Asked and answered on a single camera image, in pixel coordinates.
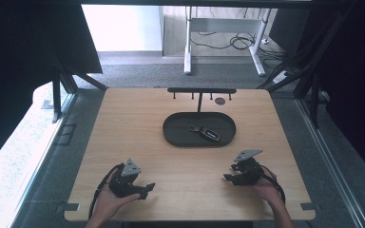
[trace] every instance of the gray floor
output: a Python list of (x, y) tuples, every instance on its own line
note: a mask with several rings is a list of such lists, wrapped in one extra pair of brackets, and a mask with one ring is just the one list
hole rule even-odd
[[(110, 87), (235, 87), (255, 88), (263, 82), (254, 66), (245, 58), (199, 58), (193, 74), (183, 74), (181, 59), (164, 58), (156, 53), (129, 53), (120, 58), (117, 53), (101, 53), (104, 74), (93, 78)], [(84, 156), (88, 138), (105, 93), (77, 79), (81, 88), (63, 121), (34, 184), (13, 227), (84, 227), (85, 222), (64, 219), (67, 198)], [(302, 115), (301, 105), (307, 100), (295, 100), (288, 85), (272, 94), (285, 134), (298, 163), (317, 216), (311, 221), (295, 221), (297, 227), (365, 227), (355, 224), (350, 208), (360, 207), (365, 216), (365, 164), (331, 122), (324, 104), (319, 106), (319, 132), (327, 143), (343, 179), (351, 187), (356, 205), (349, 205), (331, 173), (313, 131)], [(119, 227), (110, 223), (108, 227)], [(254, 227), (274, 227), (271, 221), (254, 222)]]

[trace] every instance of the human hand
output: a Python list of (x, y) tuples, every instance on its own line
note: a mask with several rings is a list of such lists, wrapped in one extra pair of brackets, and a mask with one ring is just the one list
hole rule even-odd
[(137, 193), (124, 198), (116, 197), (108, 187), (108, 183), (111, 181), (116, 171), (117, 169), (115, 169), (108, 177), (106, 184), (103, 186), (99, 196), (97, 197), (93, 214), (87, 222), (86, 228), (102, 227), (108, 220), (115, 216), (122, 206), (137, 200), (141, 196)]
[[(277, 175), (271, 172), (269, 169), (262, 167), (262, 170), (269, 178), (277, 180)], [(260, 178), (256, 184), (247, 185), (249, 188), (257, 193), (260, 198), (266, 200), (271, 206), (274, 213), (275, 226), (277, 228), (294, 228), (294, 224), (290, 219), (290, 215), (284, 205), (283, 200), (280, 197), (280, 193), (275, 185), (265, 178)]]
[[(277, 179), (277, 175), (275, 175), (272, 171), (262, 167), (264, 174), (274, 180)], [(273, 202), (275, 200), (281, 200), (279, 191), (274, 186), (274, 184), (264, 178), (260, 178), (257, 183), (254, 185), (246, 185), (244, 186), (252, 191), (256, 192), (257, 195), (266, 200), (267, 202)]]

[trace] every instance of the tray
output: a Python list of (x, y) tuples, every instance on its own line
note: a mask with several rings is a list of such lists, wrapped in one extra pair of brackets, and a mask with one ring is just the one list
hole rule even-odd
[[(189, 130), (189, 126), (206, 126), (221, 136), (218, 142), (206, 139), (199, 132)], [(220, 112), (178, 112), (165, 119), (164, 138), (180, 147), (224, 146), (233, 141), (236, 124), (226, 114)]]

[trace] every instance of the wooden tabletop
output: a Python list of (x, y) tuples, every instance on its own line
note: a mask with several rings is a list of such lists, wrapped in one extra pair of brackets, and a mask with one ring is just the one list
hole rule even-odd
[[(215, 103), (216, 98), (226, 103)], [(68, 220), (87, 220), (88, 207), (97, 185), (117, 163), (132, 159), (142, 168), (134, 181), (155, 182), (147, 199), (124, 206), (114, 219), (155, 220), (260, 220), (273, 219), (269, 206), (254, 193), (234, 186), (223, 174), (242, 151), (262, 149), (255, 159), (278, 175), (292, 219), (313, 219), (314, 210), (269, 93), (239, 89), (227, 94), (203, 94), (202, 112), (227, 114), (236, 123), (236, 136), (226, 146), (177, 147), (163, 136), (163, 122), (176, 112), (195, 112), (198, 95), (173, 94), (164, 88), (110, 88), (103, 99), (78, 176), (68, 203), (78, 211), (66, 211)]]

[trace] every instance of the black wall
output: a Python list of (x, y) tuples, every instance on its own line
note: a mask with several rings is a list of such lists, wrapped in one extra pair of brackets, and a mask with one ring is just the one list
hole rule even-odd
[(31, 106), (35, 88), (58, 77), (52, 56), (63, 67), (102, 73), (81, 6), (14, 2), (0, 1), (0, 149)]
[(359, 0), (323, 56), (327, 111), (365, 161), (365, 0)]
[(269, 37), (292, 57), (313, 40), (333, 12), (333, 9), (278, 9)]

